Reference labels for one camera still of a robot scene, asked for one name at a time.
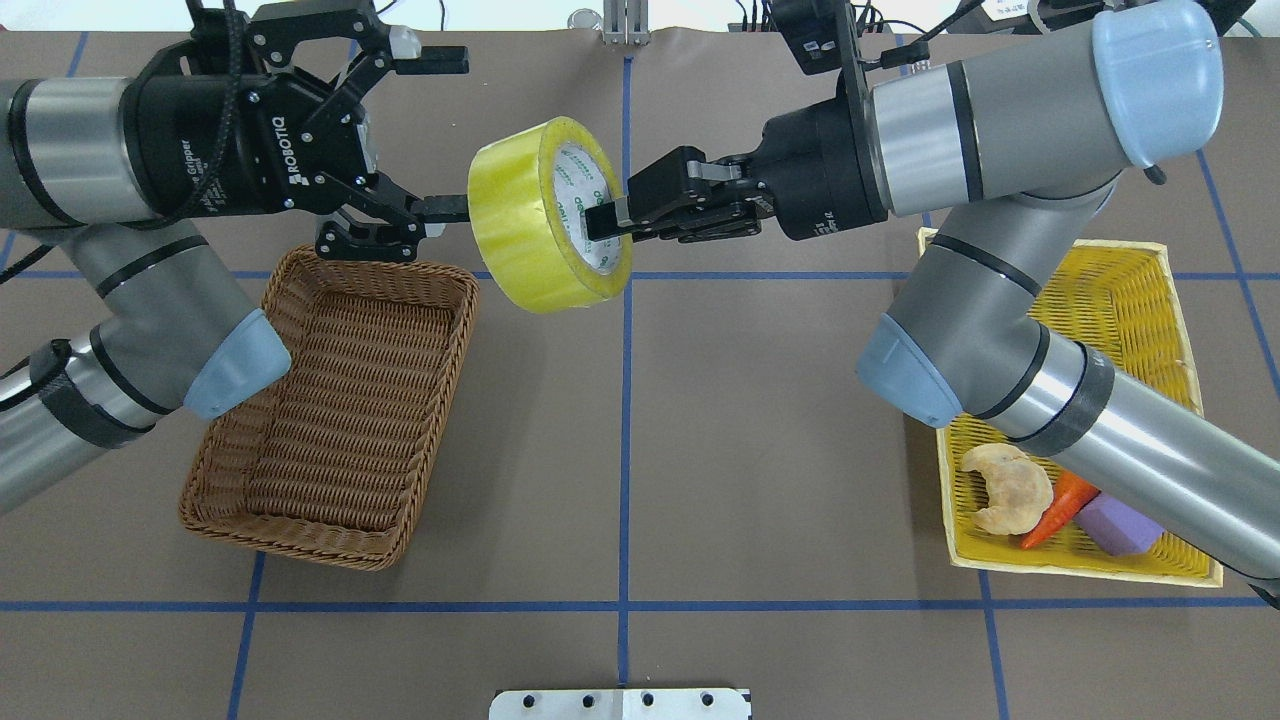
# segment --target purple block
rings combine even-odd
[[[1080,509],[1075,523],[1111,555],[1147,552],[1165,532],[1158,523],[1107,493]]]

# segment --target roll of tape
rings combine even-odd
[[[467,174],[471,232],[512,302],[530,313],[586,307],[631,277],[631,236],[586,237],[588,208],[622,195],[591,133],[568,118],[483,147]]]

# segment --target light blue cap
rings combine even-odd
[[[212,420],[284,377],[291,363],[280,336],[266,315],[255,309],[200,369],[182,404]]]
[[[1222,54],[1208,13],[1160,0],[1093,18],[1093,64],[1129,161],[1199,150],[1222,114]]]
[[[963,410],[942,373],[888,315],[881,315],[858,359],[858,377],[876,395],[931,428],[945,428]]]

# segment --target white bracket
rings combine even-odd
[[[649,0],[604,0],[605,45],[649,45]]]
[[[489,720],[751,720],[751,691],[507,691]]]

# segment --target carrot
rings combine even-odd
[[[1082,507],[1098,496],[1098,488],[1091,486],[1084,478],[1070,470],[1062,470],[1057,482],[1053,483],[1053,502],[1041,515],[1041,521],[1032,528],[1032,532],[1023,536],[1020,547],[1030,550],[1053,537],[1053,533],[1065,528]]]

